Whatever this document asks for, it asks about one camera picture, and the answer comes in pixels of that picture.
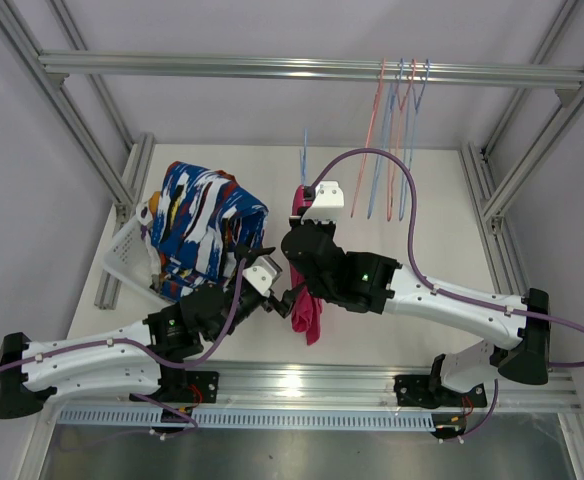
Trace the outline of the pink hanger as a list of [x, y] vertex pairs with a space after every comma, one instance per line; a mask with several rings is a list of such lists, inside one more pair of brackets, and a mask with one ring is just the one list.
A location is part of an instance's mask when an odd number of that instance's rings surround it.
[[[409, 103], [409, 96], [413, 89], [414, 77], [415, 77], [416, 62], [414, 59], [411, 60], [409, 66], [406, 66], [404, 60], [400, 61], [399, 65], [399, 76], [396, 81], [394, 88], [394, 99], [395, 105], [394, 109], [390, 114], [390, 148], [389, 150], [394, 154], [398, 155], [399, 150], [403, 144], [403, 137], [405, 136], [405, 117], [407, 104]], [[398, 167], [390, 162], [388, 164], [388, 193], [387, 193], [387, 209], [386, 209], [386, 220], [390, 222], [394, 214], [394, 203], [395, 203], [395, 184], [397, 183], [399, 176]]]
[[[374, 95], [374, 99], [373, 99], [372, 110], [371, 110], [371, 114], [370, 114], [370, 120], [369, 120], [369, 124], [368, 124], [368, 130], [367, 130], [367, 134], [366, 134], [364, 148], [370, 147], [370, 144], [371, 144], [371, 141], [373, 138], [375, 125], [376, 125], [376, 119], [377, 119], [378, 111], [379, 111], [379, 105], [380, 105], [380, 101], [381, 101], [381, 97], [382, 97], [383, 89], [384, 89], [385, 69], [386, 69], [386, 58], [383, 57], [381, 60], [381, 63], [380, 63], [380, 70], [379, 70], [379, 73], [377, 76], [377, 86], [376, 86], [375, 95]], [[368, 155], [367, 153], [363, 153], [362, 157], [361, 157], [359, 171], [358, 171], [358, 175], [357, 175], [357, 179], [356, 179], [355, 193], [353, 196], [353, 201], [352, 201], [352, 205], [351, 205], [351, 209], [350, 209], [350, 218], [353, 218], [355, 215], [355, 212], [356, 212], [357, 202], [358, 202], [359, 194], [361, 191], [361, 185], [362, 185], [363, 176], [365, 173], [365, 168], [366, 168], [366, 163], [367, 163], [367, 155]]]

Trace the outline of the blue white patterned trousers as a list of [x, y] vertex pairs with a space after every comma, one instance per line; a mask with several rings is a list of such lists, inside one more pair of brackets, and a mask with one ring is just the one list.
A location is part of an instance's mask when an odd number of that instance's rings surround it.
[[151, 229], [160, 259], [155, 291], [176, 301], [203, 284], [226, 287], [238, 265], [236, 246], [262, 245], [266, 205], [237, 180], [184, 162], [168, 167], [159, 191]]

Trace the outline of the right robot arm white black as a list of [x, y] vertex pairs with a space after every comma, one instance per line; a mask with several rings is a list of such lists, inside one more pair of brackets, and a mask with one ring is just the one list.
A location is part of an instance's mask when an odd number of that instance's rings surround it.
[[489, 294], [457, 285], [426, 286], [412, 268], [369, 252], [346, 252], [335, 227], [294, 220], [281, 249], [303, 277], [311, 296], [353, 313], [407, 315], [456, 328], [479, 343], [433, 361], [428, 395], [450, 404], [462, 393], [495, 379], [544, 385], [549, 376], [550, 326], [543, 320], [548, 294]]

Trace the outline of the pink trousers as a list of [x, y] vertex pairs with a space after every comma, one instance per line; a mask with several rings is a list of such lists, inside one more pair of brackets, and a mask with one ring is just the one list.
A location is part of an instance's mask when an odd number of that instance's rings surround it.
[[[307, 206], [303, 195], [304, 188], [298, 186], [294, 193], [292, 202], [292, 215], [300, 213], [301, 207]], [[292, 287], [297, 287], [304, 282], [304, 278], [290, 264], [290, 276]], [[321, 335], [321, 314], [323, 312], [323, 302], [312, 297], [304, 286], [299, 293], [291, 314], [291, 326], [294, 332], [304, 334], [306, 345], [312, 346], [319, 341]]]

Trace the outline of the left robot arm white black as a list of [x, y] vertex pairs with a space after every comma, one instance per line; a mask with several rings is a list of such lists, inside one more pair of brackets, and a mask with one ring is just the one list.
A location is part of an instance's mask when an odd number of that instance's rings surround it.
[[276, 297], [282, 274], [270, 249], [239, 250], [227, 286], [203, 283], [145, 319], [75, 340], [36, 342], [8, 334], [0, 349], [0, 419], [23, 418], [46, 403], [82, 395], [128, 395], [180, 402], [188, 377], [255, 310], [287, 317], [298, 292]]

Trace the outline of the orange patterned trousers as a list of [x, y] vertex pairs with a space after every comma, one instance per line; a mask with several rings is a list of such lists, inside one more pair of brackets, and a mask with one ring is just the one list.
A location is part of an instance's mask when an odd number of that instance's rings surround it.
[[[217, 170], [216, 174], [220, 175], [223, 178], [231, 180], [233, 182], [236, 181], [236, 178], [233, 175], [231, 175], [223, 170]], [[152, 194], [152, 196], [150, 197], [150, 199], [148, 200], [148, 209], [152, 215], [155, 215], [157, 213], [160, 196], [161, 196], [161, 192], [155, 191]]]

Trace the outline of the purple grey patterned trousers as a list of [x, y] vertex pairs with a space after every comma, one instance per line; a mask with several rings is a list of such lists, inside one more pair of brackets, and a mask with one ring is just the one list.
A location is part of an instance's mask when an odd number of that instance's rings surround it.
[[160, 259], [158, 255], [158, 251], [152, 245], [151, 241], [151, 229], [153, 224], [153, 215], [150, 211], [149, 203], [142, 202], [136, 206], [135, 218], [140, 223], [141, 228], [141, 239], [143, 240], [150, 260], [155, 263], [159, 264]]

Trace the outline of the blue hanger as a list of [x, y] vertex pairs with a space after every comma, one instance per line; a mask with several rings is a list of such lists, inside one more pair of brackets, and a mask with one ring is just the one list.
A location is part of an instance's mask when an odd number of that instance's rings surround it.
[[[423, 63], [423, 70], [424, 73], [419, 76], [419, 80], [421, 82], [420, 90], [417, 91], [415, 87], [412, 87], [410, 89], [410, 97], [408, 98], [408, 106], [410, 107], [410, 110], [408, 111], [407, 114], [408, 123], [406, 125], [404, 133], [404, 135], [406, 136], [406, 142], [404, 143], [403, 149], [404, 155], [403, 160], [405, 166], [408, 169], [411, 169], [413, 163], [416, 131], [418, 128], [418, 118], [421, 110], [421, 102], [430, 77], [431, 62], [429, 59], [426, 59], [425, 62]], [[400, 204], [398, 209], [400, 221], [402, 221], [405, 217], [408, 188], [409, 185], [407, 177], [403, 175], [401, 178]]]
[[[378, 146], [378, 149], [385, 151], [389, 151], [391, 149], [390, 143], [393, 132], [394, 113], [395, 110], [397, 109], [397, 105], [400, 103], [399, 88], [401, 85], [401, 78], [405, 67], [405, 60], [403, 58], [400, 59], [400, 61], [397, 64], [397, 67], [398, 72], [395, 74], [394, 80], [387, 87], [387, 95], [383, 109], [380, 131], [380, 145]], [[381, 179], [382, 159], [383, 157], [381, 155], [377, 155], [375, 158], [372, 185], [367, 207], [367, 219], [370, 219], [372, 217], [372, 214], [374, 213], [379, 182]]]

